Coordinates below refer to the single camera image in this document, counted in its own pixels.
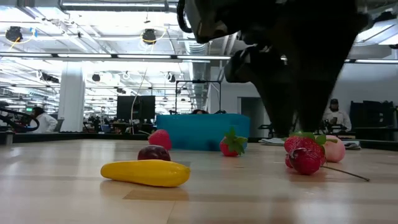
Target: man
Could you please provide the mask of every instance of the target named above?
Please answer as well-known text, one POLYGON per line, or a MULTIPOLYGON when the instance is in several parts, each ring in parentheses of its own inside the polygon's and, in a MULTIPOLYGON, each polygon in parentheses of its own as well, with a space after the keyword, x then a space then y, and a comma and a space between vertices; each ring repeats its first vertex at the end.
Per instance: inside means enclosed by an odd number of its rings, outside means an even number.
MULTIPOLYGON (((32 110, 32 115, 39 121, 39 128, 32 133, 51 133, 54 132, 55 127, 58 124, 58 121, 51 117, 50 115, 46 114, 43 108, 35 107, 32 110)), ((36 127, 36 122, 31 121, 30 126, 32 128, 36 127)))
POLYGON ((328 120, 332 125, 341 124, 347 128, 345 131, 351 130, 351 120, 345 111, 339 109, 337 99, 330 100, 330 106, 326 109, 323 120, 328 120))

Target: table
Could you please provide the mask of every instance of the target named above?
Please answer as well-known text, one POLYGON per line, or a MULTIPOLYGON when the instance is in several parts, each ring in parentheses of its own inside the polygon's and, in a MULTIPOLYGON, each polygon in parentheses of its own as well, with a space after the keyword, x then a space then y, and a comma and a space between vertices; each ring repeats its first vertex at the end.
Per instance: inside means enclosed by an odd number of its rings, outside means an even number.
POLYGON ((398 223, 398 152, 347 151, 332 167, 297 175, 282 147, 249 144, 242 157, 171 151, 190 180, 163 189, 100 176, 107 162, 135 159, 145 141, 82 139, 0 147, 2 223, 398 223))

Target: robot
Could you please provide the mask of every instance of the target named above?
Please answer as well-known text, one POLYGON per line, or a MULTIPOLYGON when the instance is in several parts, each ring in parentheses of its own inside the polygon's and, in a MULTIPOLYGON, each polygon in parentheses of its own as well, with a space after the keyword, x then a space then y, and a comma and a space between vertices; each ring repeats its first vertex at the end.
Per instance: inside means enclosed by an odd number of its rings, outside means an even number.
POLYGON ((303 131, 318 129, 369 21, 355 0, 179 0, 177 18, 198 43, 239 32, 252 45, 232 56, 224 75, 227 82, 254 84, 278 137, 289 135, 295 113, 303 131))

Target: strawberry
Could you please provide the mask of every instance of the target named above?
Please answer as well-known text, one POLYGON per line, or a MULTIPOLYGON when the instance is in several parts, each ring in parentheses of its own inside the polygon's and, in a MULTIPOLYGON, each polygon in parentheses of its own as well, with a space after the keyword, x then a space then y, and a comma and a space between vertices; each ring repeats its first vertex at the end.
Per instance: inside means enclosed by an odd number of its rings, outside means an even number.
POLYGON ((289 154, 286 154, 286 157, 285 157, 285 164, 287 165, 287 167, 293 168, 293 166, 290 164, 289 154))
POLYGON ((324 148, 322 148, 322 146, 316 143, 313 139, 306 137, 300 138, 300 141, 297 143, 296 149, 298 148, 309 149, 312 150, 314 153, 317 153, 318 157, 321 159, 321 165, 326 162, 324 148))
POLYGON ((289 161, 293 168, 303 175, 311 175, 321 167, 321 157, 311 149, 294 149, 289 154, 289 161))
POLYGON ((172 142, 166 130, 159 129, 148 137, 148 142, 151 145, 163 146, 166 150, 171 150, 172 142))
POLYGON ((285 140, 285 150, 291 152, 294 149, 305 148, 316 152, 321 157, 321 165, 326 162, 325 148, 323 145, 327 142, 336 143, 336 139, 327 139, 325 135, 320 135, 315 138, 312 133, 295 133, 285 140))
POLYGON ((286 152, 291 152, 291 150, 297 148, 297 144, 300 141, 300 136, 290 136, 289 138, 286 139, 284 147, 286 152))
POLYGON ((247 138, 236 136, 234 128, 231 127, 229 133, 225 133, 225 137, 220 142, 221 152, 228 157, 240 156, 244 154, 243 144, 247 141, 247 138))

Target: blue bin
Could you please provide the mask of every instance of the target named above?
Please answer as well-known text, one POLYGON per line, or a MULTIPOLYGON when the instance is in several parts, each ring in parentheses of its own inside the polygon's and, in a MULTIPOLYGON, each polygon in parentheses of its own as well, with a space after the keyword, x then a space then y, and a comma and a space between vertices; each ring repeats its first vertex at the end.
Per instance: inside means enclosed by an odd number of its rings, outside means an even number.
POLYGON ((250 133, 250 118, 240 114, 158 115, 156 124, 170 134, 173 149, 219 151, 231 127, 237 136, 248 138, 250 133))

